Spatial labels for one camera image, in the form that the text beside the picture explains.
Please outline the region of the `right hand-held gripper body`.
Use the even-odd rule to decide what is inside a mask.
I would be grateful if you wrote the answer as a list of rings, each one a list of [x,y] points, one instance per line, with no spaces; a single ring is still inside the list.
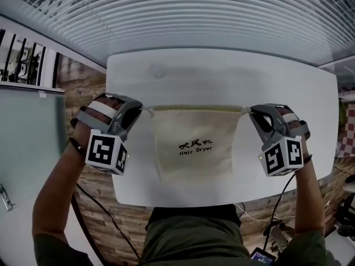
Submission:
[[[277,107],[290,109],[288,106],[280,104],[277,104]],[[272,123],[268,142],[263,145],[262,154],[259,155],[266,176],[283,176],[308,164],[310,156],[303,159],[301,145],[303,134],[306,135],[306,140],[310,138],[308,123],[299,119],[293,111],[284,116],[281,114],[263,116],[269,117]],[[292,121],[293,116],[300,121],[301,126],[290,129],[288,122]]]

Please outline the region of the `person's left hand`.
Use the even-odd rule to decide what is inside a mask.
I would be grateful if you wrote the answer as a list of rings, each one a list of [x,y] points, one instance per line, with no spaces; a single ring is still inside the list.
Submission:
[[[120,109],[120,107],[123,103],[120,100],[113,98],[111,96],[107,96],[107,95],[102,95],[100,98],[97,98],[96,101],[103,103],[107,106],[110,106],[111,108],[113,108],[115,110]],[[92,117],[98,119],[100,122],[108,124],[111,121],[111,118],[107,117],[106,115],[104,115],[94,109],[85,108],[84,112],[87,113],[88,115],[91,115]],[[83,123],[81,121],[78,121],[75,128],[74,128],[72,138],[77,140],[77,142],[80,144],[80,146],[82,146],[84,149],[87,149],[89,138],[90,138],[90,131],[91,131],[91,128],[88,125],[86,125],[85,123]]]

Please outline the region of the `person's right hand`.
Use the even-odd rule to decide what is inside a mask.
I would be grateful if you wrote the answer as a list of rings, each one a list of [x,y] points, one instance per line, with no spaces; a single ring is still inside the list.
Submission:
[[[287,109],[287,108],[278,107],[277,110],[280,112],[280,114],[282,116],[292,113],[292,111],[290,109]],[[288,126],[289,126],[290,129],[295,129],[295,128],[300,127],[301,123],[300,123],[299,120],[296,120],[296,118],[293,116],[292,117],[292,121],[288,122]],[[308,152],[308,149],[307,149],[306,135],[305,134],[302,135],[301,145],[302,145],[303,159],[305,160],[305,159],[307,159],[309,157],[309,152]]]

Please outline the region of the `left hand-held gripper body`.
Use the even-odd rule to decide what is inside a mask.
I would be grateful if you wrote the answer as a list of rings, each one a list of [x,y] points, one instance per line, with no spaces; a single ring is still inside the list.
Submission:
[[[84,112],[85,108],[94,109],[111,118],[110,123],[100,122],[98,119]],[[80,108],[76,114],[76,122],[81,121],[91,128],[88,148],[82,150],[85,163],[99,171],[114,175],[123,175],[127,149],[124,142],[127,138],[121,138],[121,122],[128,110],[115,110],[110,106],[93,100],[87,106]]]

